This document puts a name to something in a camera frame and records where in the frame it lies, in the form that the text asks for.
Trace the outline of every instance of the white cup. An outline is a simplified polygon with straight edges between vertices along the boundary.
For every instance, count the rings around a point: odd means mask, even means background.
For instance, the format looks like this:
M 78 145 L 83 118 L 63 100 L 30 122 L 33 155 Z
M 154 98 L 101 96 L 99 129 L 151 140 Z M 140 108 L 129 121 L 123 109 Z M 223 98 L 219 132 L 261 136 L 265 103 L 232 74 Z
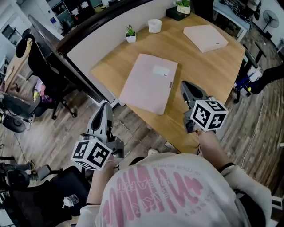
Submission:
M 158 33 L 161 31 L 162 22 L 158 19 L 151 19 L 148 21 L 149 32 L 150 33 Z

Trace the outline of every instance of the wooden table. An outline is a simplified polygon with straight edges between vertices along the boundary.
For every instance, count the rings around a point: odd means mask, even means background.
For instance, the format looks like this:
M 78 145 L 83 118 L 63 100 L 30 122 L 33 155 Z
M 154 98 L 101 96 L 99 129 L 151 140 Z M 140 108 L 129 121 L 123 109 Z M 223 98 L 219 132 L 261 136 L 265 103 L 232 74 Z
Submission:
M 23 68 L 23 66 L 25 65 L 25 63 L 28 60 L 28 56 L 30 54 L 30 50 L 31 50 L 31 40 L 27 43 L 27 48 L 26 51 L 23 55 L 23 57 L 18 58 L 16 56 L 16 54 L 14 55 L 13 59 L 11 60 L 10 64 L 8 65 L 7 71 L 6 71 L 6 76 L 5 76 L 5 92 L 8 92 L 12 95 L 14 95 L 17 98 L 21 98 L 23 100 L 29 101 L 28 99 L 26 99 L 26 97 L 14 92 L 14 91 L 9 91 L 9 89 L 14 85 L 14 81 L 17 78 L 17 76 L 20 76 L 23 80 L 25 80 L 26 78 L 23 78 L 21 75 L 19 75 L 20 70 Z
M 173 87 L 162 116 L 134 106 L 129 107 L 182 153 L 196 151 L 198 143 L 195 134 L 185 133 L 183 113 L 188 107 L 181 95 L 181 82 L 192 82 L 203 88 L 208 95 L 213 95 L 225 103 L 245 53 L 242 45 L 217 27 L 229 44 L 215 51 L 201 53 L 183 34 L 183 29 L 203 24 L 209 22 L 194 14 L 179 22 L 163 18 L 160 33 L 150 34 L 147 27 L 142 29 L 137 32 L 137 42 L 123 42 L 91 70 L 93 76 L 119 97 L 139 54 L 154 55 L 177 62 Z

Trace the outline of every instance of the wooden floor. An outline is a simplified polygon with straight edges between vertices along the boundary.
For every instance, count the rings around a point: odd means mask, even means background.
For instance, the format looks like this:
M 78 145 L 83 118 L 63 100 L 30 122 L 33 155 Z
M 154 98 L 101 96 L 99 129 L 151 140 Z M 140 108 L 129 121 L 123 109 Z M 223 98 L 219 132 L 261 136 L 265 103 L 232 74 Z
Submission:
M 247 33 L 243 42 L 256 56 L 257 47 L 254 41 L 263 41 L 264 38 L 256 28 Z M 268 57 L 262 58 L 260 64 L 265 70 L 281 64 L 274 46 L 263 43 Z M 232 92 L 226 102 L 230 111 L 225 126 L 217 132 L 221 144 L 232 161 L 257 181 L 273 187 L 271 181 L 277 172 L 277 163 L 281 149 L 279 144 L 284 141 L 284 80 L 268 85 L 259 95 L 241 97 L 235 105 Z M 32 123 L 32 128 L 24 133 L 17 134 L 26 159 L 32 159 L 37 167 L 49 164 L 52 169 L 66 168 L 72 164 L 71 152 L 79 134 L 84 133 L 87 123 L 97 106 L 83 93 L 73 92 L 67 99 L 70 106 L 78 112 L 77 118 L 64 109 L 58 110 L 58 118 L 51 119 L 51 110 L 44 113 Z M 127 106 L 118 106 L 114 110 L 115 136 L 125 142 L 125 152 L 128 154 L 123 161 L 128 165 L 137 156 L 146 156 L 150 148 L 160 152 L 175 152 L 167 148 L 166 140 L 142 119 L 133 113 Z M 5 144 L 0 155 L 14 155 L 19 163 L 24 162 L 15 134 L 0 125 L 0 144 Z

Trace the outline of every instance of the white cable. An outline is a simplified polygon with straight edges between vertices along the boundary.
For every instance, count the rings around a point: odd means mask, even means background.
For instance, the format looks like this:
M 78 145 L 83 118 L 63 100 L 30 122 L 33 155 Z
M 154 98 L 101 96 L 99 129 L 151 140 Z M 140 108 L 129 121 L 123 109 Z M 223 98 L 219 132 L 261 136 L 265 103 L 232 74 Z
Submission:
M 258 126 L 258 123 L 259 123 L 259 120 L 260 120 L 260 116 L 261 116 L 261 112 L 262 112 L 262 108 L 263 108 L 263 104 L 264 104 L 264 89 L 263 89 L 263 91 L 262 91 L 262 94 L 263 94 L 263 101 L 262 101 L 262 107 L 261 107 L 261 110 L 260 110 L 260 114 L 259 114 L 259 117 L 258 117 L 258 120 L 257 120 L 256 129 L 254 130 L 254 134 L 253 134 L 252 140 L 251 140 L 250 145 L 249 145 L 249 147 L 248 147 L 248 150 L 247 150 L 247 152 L 246 152 L 246 154 L 245 154 L 245 156 L 244 156 L 244 158 L 243 158 L 243 162 L 242 162 L 242 164 L 241 164 L 241 169 L 243 169 L 245 157 L 247 156 L 247 154 L 248 154 L 248 152 L 249 152 L 249 149 L 250 149 L 250 147 L 251 147 L 251 145 L 252 145 L 252 141 L 253 141 L 253 139 L 254 139 L 254 136 L 256 135 L 257 126 Z

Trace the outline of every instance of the white sweatshirt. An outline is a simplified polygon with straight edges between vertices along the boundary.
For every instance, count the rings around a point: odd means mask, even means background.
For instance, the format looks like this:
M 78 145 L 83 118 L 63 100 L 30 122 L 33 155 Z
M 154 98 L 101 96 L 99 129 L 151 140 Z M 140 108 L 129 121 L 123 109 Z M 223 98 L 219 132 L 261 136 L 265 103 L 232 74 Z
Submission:
M 77 227 L 249 227 L 234 190 L 250 196 L 270 220 L 271 192 L 238 166 L 220 174 L 197 155 L 154 154 L 118 171 L 102 204 L 81 209 Z

